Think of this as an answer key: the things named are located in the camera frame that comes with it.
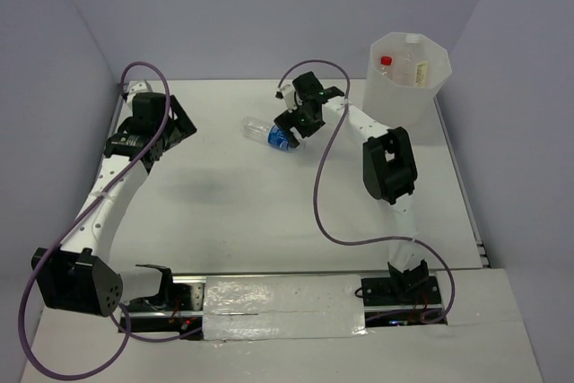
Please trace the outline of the blue label clear bottle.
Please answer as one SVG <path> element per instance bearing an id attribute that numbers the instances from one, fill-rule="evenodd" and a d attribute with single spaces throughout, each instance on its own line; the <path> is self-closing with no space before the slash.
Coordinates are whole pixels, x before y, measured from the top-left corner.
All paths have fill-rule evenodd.
<path id="1" fill-rule="evenodd" d="M 241 132 L 244 137 L 251 141 L 282 152 L 300 152 L 306 148 L 304 141 L 301 141 L 298 146 L 290 144 L 286 134 L 278 126 L 258 118 L 243 118 Z"/>

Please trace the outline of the red cap water bottle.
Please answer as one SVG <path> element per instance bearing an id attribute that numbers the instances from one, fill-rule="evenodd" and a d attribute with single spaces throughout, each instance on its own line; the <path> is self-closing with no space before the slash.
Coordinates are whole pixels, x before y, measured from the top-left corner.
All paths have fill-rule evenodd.
<path id="1" fill-rule="evenodd" d="M 380 58 L 380 72 L 391 82 L 394 81 L 395 60 L 392 56 L 382 56 Z"/>

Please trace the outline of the apple juice clear bottle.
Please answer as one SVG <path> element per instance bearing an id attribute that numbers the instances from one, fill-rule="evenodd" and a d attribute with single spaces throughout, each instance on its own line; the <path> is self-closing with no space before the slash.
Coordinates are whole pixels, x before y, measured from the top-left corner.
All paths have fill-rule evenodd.
<path id="1" fill-rule="evenodd" d="M 396 52 L 394 83 L 406 87 L 425 88 L 429 61 L 423 50 L 422 35 L 408 33 Z"/>

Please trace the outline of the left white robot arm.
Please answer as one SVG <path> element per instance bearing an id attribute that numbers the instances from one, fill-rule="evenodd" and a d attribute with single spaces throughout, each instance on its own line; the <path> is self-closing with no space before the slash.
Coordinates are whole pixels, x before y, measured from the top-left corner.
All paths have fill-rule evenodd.
<path id="1" fill-rule="evenodd" d="M 196 127 L 173 95 L 132 92 L 127 100 L 131 115 L 107 140 L 100 176 L 85 202 L 93 211 L 53 253 L 38 248 L 32 257 L 42 299 L 50 309 L 108 317 L 131 300 L 144 299 L 158 310 L 175 300 L 167 267 L 139 264 L 117 272 L 108 261 L 127 207 L 154 163 Z"/>

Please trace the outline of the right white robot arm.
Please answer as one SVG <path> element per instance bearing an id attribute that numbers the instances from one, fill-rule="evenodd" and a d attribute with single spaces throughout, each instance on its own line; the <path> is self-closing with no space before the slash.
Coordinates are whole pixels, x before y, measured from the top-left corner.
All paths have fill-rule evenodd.
<path id="1" fill-rule="evenodd" d="M 293 147 L 300 145 L 300 138 L 313 136 L 322 126 L 334 128 L 317 167 L 313 188 L 312 205 L 319 230 L 331 242 L 345 247 L 387 243 L 386 295 L 401 303 L 411 302 L 428 282 L 429 269 L 424 259 L 416 257 L 412 196 L 418 170 L 408 132 L 369 117 L 349 101 L 348 91 L 324 87 L 312 72 L 300 75 L 290 84 L 279 82 L 275 97 L 283 100 L 286 110 L 275 118 L 274 124 Z M 395 226 L 404 230 L 403 235 L 349 241 L 336 239 L 324 229 L 318 210 L 318 189 L 326 157 L 339 133 L 361 148 L 363 185 L 374 200 L 393 214 Z"/>

